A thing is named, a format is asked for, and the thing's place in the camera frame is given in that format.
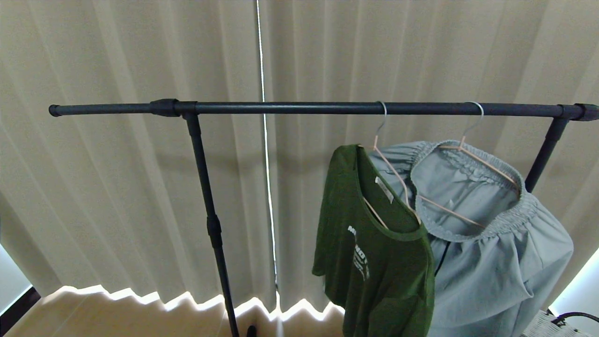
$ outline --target hanging clothes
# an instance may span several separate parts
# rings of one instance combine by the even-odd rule
[[[435,258],[435,308],[428,336],[519,336],[562,274],[572,241],[504,161],[464,147],[512,177],[519,188],[463,152],[458,141],[381,149],[405,183],[429,232]],[[404,188],[381,157],[370,159],[403,200]],[[421,195],[484,227],[423,201]]]
[[[325,276],[326,295],[345,308],[345,336],[426,336],[434,302],[426,230],[388,185],[375,180],[380,177],[364,148],[335,150],[312,272]]]

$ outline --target clothes rack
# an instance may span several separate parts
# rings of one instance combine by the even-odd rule
[[[385,103],[389,115],[479,115],[478,106],[470,103]],[[545,165],[561,138],[568,122],[594,121],[599,119],[599,107],[593,104],[537,105],[484,103],[486,116],[551,117],[553,121],[545,136],[534,164],[525,181],[531,192],[543,173]],[[305,115],[381,115],[380,103],[212,103],[163,99],[143,104],[94,104],[49,107],[54,117],[70,115],[103,115],[122,113],[151,113],[165,117],[183,117],[192,139],[193,153],[198,168],[199,181],[207,213],[207,229],[219,271],[225,298],[231,333],[239,336],[225,255],[222,248],[220,221],[216,215],[208,168],[204,155],[198,115],[204,114],[305,114]],[[256,328],[250,326],[247,336],[256,336]]]

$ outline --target shirt logo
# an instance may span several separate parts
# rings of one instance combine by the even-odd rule
[[[370,271],[368,270],[368,260],[366,259],[366,254],[362,251],[362,249],[357,244],[357,236],[356,229],[352,226],[347,228],[352,234],[354,239],[356,240],[356,245],[353,250],[353,265],[358,268],[360,274],[362,274],[362,280],[366,281],[370,277]]]

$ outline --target black drawstring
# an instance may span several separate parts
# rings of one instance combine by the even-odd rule
[[[445,255],[447,255],[447,250],[449,249],[450,243],[451,243],[450,241],[447,241],[447,243],[445,244],[445,250],[443,251],[443,255],[441,256],[441,261],[439,261],[437,270],[435,270],[435,276],[437,276],[437,273],[439,272],[439,269],[441,269],[441,265],[443,264],[443,261],[445,261]]]

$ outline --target beige floor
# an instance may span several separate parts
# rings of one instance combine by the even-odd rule
[[[258,336],[341,336],[343,316],[329,310],[318,320],[300,309],[286,320],[269,319],[262,309],[253,306],[237,321],[242,336],[250,324],[258,328]],[[200,311],[193,301],[183,299],[168,310],[159,300],[142,304],[132,296],[113,300],[105,293],[59,290],[36,303],[6,337],[230,335],[222,303]]]

